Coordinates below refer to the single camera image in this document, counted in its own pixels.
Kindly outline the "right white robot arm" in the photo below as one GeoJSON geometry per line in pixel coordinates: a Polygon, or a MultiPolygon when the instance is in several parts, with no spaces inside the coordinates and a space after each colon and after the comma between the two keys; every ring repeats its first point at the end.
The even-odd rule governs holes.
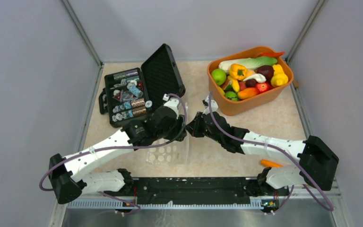
{"type": "Polygon", "coordinates": [[[258,188],[264,195],[288,185],[306,184],[330,191],[339,163],[337,155],[319,137],[305,140],[285,140],[267,137],[244,128],[231,126],[220,116],[215,100],[203,100],[205,110],[197,112],[187,124],[187,132],[195,137],[207,137],[231,153],[260,155],[288,164],[267,167],[258,175],[258,188]]]}

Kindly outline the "clear dotted zip bag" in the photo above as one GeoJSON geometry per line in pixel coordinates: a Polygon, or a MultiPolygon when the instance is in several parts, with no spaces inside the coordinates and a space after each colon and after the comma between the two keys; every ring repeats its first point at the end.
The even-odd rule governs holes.
{"type": "Polygon", "coordinates": [[[183,141],[174,141],[168,145],[149,148],[147,150],[146,162],[152,165],[184,165],[187,163],[190,149],[188,136],[183,141]]]}

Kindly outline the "orange mango toy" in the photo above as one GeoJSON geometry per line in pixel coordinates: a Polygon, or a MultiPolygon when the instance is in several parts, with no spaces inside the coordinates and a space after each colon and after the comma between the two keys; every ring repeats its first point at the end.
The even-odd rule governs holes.
{"type": "Polygon", "coordinates": [[[258,95],[259,93],[260,92],[256,87],[248,87],[242,91],[239,91],[237,96],[240,100],[245,100],[258,95]]]}

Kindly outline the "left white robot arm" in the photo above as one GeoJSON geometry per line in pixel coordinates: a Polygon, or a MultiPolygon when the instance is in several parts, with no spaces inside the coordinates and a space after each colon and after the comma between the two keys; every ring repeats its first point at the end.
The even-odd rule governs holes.
{"type": "Polygon", "coordinates": [[[130,194],[133,183],[126,170],[98,174],[92,171],[123,154],[183,141],[186,105],[175,94],[165,95],[164,101],[146,120],[131,120],[113,135],[83,151],[50,157],[49,169],[39,183],[40,189],[52,191],[59,204],[67,204],[81,195],[96,192],[130,194]]]}

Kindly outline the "yellow bell pepper toy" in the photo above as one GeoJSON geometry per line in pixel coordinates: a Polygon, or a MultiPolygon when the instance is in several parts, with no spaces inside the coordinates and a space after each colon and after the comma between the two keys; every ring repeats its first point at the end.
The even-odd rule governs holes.
{"type": "Polygon", "coordinates": [[[229,75],[236,80],[244,80],[248,77],[248,70],[246,67],[240,64],[232,64],[229,69],[229,75]]]}

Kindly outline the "white mushroom toy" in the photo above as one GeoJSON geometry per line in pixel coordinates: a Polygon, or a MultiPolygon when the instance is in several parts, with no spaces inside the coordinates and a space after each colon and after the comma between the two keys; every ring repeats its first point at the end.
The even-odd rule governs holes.
{"type": "Polygon", "coordinates": [[[266,77],[260,73],[252,74],[252,75],[246,77],[245,79],[243,79],[243,81],[247,81],[250,79],[254,79],[258,83],[264,83],[267,81],[266,77]]]}

